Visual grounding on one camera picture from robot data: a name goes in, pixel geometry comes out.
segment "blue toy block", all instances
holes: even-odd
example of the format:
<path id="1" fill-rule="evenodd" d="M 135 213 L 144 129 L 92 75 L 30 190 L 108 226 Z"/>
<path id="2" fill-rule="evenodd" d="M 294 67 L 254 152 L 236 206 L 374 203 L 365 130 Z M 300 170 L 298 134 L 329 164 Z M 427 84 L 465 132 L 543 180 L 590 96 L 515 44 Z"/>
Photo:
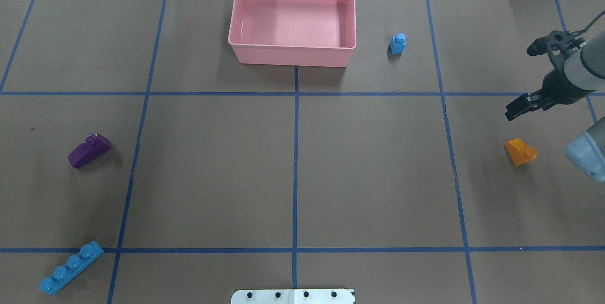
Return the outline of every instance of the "blue toy block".
<path id="1" fill-rule="evenodd" d="M 80 272 L 84 271 L 93 261 L 103 254 L 104 251 L 97 242 L 90 242 L 80 248 L 78 254 L 67 258 L 67 263 L 54 269 L 52 276 L 42 279 L 40 290 L 49 295 L 54 295 L 63 289 L 67 283 L 71 282 Z"/>
<path id="2" fill-rule="evenodd" d="M 398 33 L 395 37 L 391 38 L 391 43 L 389 43 L 389 51 L 391 51 L 391 54 L 400 54 L 404 52 L 405 48 L 406 35 Z"/>

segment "plastic bin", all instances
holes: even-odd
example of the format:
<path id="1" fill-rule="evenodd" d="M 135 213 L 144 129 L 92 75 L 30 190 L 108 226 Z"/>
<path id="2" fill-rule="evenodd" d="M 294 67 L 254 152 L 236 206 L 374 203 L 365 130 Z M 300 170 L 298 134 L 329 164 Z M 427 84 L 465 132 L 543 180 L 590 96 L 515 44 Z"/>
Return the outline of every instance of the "plastic bin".
<path id="1" fill-rule="evenodd" d="M 229 44 L 240 63 L 346 67 L 355 0 L 234 0 Z"/>

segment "black cable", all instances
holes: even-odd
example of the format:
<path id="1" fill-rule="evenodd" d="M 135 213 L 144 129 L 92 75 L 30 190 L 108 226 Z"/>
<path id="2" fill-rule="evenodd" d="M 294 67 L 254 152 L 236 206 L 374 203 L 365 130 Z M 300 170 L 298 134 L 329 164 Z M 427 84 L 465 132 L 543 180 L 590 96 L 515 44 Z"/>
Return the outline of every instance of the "black cable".
<path id="1" fill-rule="evenodd" d="M 599 20 L 599 18 L 603 17 L 603 15 L 605 15 L 605 11 L 603 11 L 603 12 L 599 13 L 599 15 L 598 15 L 598 16 L 596 16 L 596 17 L 595 17 L 595 19 L 593 19 L 593 20 L 592 20 L 592 22 L 590 22 L 590 23 L 588 24 L 588 26 L 587 26 L 587 27 L 585 27 L 583 30 L 575 31 L 575 32 L 573 32 L 573 33 L 572 33 L 572 35 L 582 35 L 582 34 L 586 33 L 586 31 L 588 31 L 588 29 L 590 29 L 590 27 L 591 27 L 591 26 L 592 26 L 594 23 L 596 23 L 596 21 L 597 21 L 597 20 Z"/>

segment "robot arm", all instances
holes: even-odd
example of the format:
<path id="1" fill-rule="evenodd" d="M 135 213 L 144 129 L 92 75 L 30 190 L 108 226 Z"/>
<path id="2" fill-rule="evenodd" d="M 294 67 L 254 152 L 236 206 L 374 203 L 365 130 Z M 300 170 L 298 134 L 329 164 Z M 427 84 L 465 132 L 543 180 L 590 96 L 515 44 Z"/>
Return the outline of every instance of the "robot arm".
<path id="1" fill-rule="evenodd" d="M 605 181 L 605 117 L 573 140 L 565 155 L 595 181 Z"/>
<path id="2" fill-rule="evenodd" d="M 547 53 L 554 69 L 544 77 L 542 89 L 525 93 L 506 106 L 508 121 L 556 104 L 575 103 L 605 85 L 605 31 L 584 44 L 573 33 L 553 31 L 527 48 L 530 56 Z"/>
<path id="3" fill-rule="evenodd" d="M 584 30 L 553 31 L 527 48 L 530 56 L 547 53 L 554 69 L 544 77 L 542 89 L 525 93 L 506 106 L 508 121 L 538 109 L 575 103 L 605 86 L 605 31 L 589 43 L 578 37 L 602 15 L 605 11 Z M 605 117 L 569 144 L 565 155 L 595 181 L 605 181 Z"/>

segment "grid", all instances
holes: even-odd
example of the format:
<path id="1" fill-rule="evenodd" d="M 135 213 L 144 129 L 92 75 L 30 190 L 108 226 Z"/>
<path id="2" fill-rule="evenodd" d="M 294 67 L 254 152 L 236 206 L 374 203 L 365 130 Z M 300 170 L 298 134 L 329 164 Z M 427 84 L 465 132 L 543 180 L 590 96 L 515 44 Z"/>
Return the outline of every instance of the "grid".
<path id="1" fill-rule="evenodd" d="M 437 71 L 437 79 L 439 84 L 439 92 L 300 92 L 299 88 L 299 69 L 294 67 L 294 92 L 169 92 L 169 91 L 151 91 L 151 85 L 154 77 L 154 69 L 156 64 L 158 47 L 160 45 L 160 35 L 162 33 L 162 24 L 164 21 L 164 11 L 166 9 L 167 0 L 162 0 L 162 9 L 160 11 L 160 18 L 158 20 L 156 39 L 154 44 L 153 56 L 151 59 L 151 66 L 149 67 L 149 76 L 147 79 L 147 88 L 143 91 L 82 91 L 82 92 L 67 92 L 67 91 L 3 91 L 4 85 L 9 78 L 9 72 L 11 65 L 18 53 L 19 43 L 21 41 L 24 31 L 26 31 L 26 25 L 32 8 L 35 6 L 35 0 L 31 0 L 26 11 L 26 15 L 22 22 L 22 26 L 19 29 L 19 34 L 15 41 L 15 45 L 9 57 L 2 82 L 0 83 L 0 96 L 2 95 L 13 95 L 13 96 L 144 96 L 143 109 L 140 115 L 140 123 L 138 126 L 138 135 L 134 150 L 134 157 L 130 169 L 130 180 L 128 183 L 127 195 L 124 203 L 123 214 L 121 218 L 121 228 L 119 232 L 119 239 L 117 248 L 106 248 L 106 252 L 115 253 L 114 267 L 112 270 L 112 280 L 110 284 L 110 291 L 108 293 L 108 304 L 112 302 L 113 293 L 115 289 L 115 281 L 119 272 L 119 265 L 121 254 L 144 254 L 144 253 L 221 253 L 221 254 L 232 254 L 232 253 L 283 253 L 292 255 L 292 287 L 297 288 L 297 257 L 299 253 L 359 253 L 359 252 L 386 252 L 386 253 L 404 253 L 404 252 L 458 252 L 464 253 L 465 261 L 467 265 L 467 276 L 469 291 L 471 299 L 474 304 L 477 303 L 477 295 L 475 293 L 475 279 L 473 276 L 473 267 L 471 263 L 471 252 L 551 252 L 551 251 L 605 251 L 605 246 L 470 246 L 467 237 L 467 229 L 465 224 L 465 216 L 463 211 L 463 199 L 460 194 L 460 184 L 458 182 L 458 172 L 456 169 L 456 156 L 454 152 L 454 146 L 452 143 L 451 130 L 449 127 L 449 119 L 447 112 L 447 97 L 457 96 L 505 96 L 512 97 L 518 96 L 518 93 L 466 93 L 466 92 L 446 92 L 443 87 L 443 81 L 441 79 L 441 66 L 439 63 L 439 54 L 437 52 L 437 40 L 434 31 L 434 24 L 432 20 L 432 10 L 430 0 L 426 1 L 426 8 L 428 11 L 428 20 L 430 26 L 430 32 L 432 36 L 432 50 L 434 54 L 434 63 Z M 557 5 L 557 12 L 560 17 L 562 28 L 566 30 L 566 24 L 563 19 L 562 9 L 559 4 L 559 0 L 555 0 Z M 288 96 L 294 98 L 294 161 L 292 167 L 292 173 L 294 177 L 294 183 L 292 185 L 292 247 L 291 248 L 124 248 L 123 239 L 125 228 L 127 224 L 128 211 L 130 208 L 130 197 L 132 195 L 132 187 L 134 185 L 134 175 L 136 172 L 136 166 L 138 162 L 138 152 L 141 146 L 141 136 L 145 125 L 145 117 L 147 114 L 147 105 L 149 98 L 152 96 Z M 452 247 L 370 247 L 370 248 L 353 248 L 353 247 L 342 247 L 342 248 L 303 248 L 298 246 L 298 142 L 299 142 L 299 112 L 300 112 L 300 97 L 328 97 L 328 96 L 360 96 L 360 97 L 439 97 L 441 100 L 441 108 L 443 111 L 443 125 L 445 126 L 445 133 L 447 135 L 447 143 L 449 150 L 449 158 L 451 162 L 451 168 L 454 174 L 456 195 L 458 199 L 458 218 L 460 220 L 460 233 L 462 235 L 463 246 L 452 246 Z M 605 96 L 605 93 L 594 93 L 593 96 Z M 587 97 L 588 107 L 590 108 L 590 115 L 593 121 L 596 122 L 596 112 L 592 105 L 590 97 Z M 77 252 L 77 248 L 0 248 L 0 252 L 24 252 L 24 253 L 37 253 L 37 252 Z"/>

